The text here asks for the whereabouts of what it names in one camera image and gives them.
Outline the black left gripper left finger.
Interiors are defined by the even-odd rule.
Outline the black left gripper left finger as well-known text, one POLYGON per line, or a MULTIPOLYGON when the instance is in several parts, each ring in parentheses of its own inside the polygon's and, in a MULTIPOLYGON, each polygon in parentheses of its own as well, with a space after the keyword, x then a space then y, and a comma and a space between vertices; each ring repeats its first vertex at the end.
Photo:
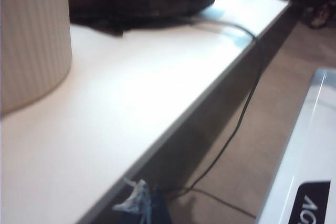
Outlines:
POLYGON ((147 183, 143 179, 138 182, 127 178, 123 180, 128 186, 132 187, 132 192, 125 201, 113 205, 112 210, 140 215, 140 223, 152 223, 152 200, 147 183))

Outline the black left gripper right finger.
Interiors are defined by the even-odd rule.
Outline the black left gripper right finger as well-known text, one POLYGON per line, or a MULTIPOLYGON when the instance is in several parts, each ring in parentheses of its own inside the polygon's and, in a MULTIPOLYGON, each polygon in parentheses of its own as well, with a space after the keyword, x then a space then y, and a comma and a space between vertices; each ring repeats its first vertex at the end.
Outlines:
POLYGON ((155 187, 151 193, 151 222, 153 224, 172 224, 163 192, 155 187))

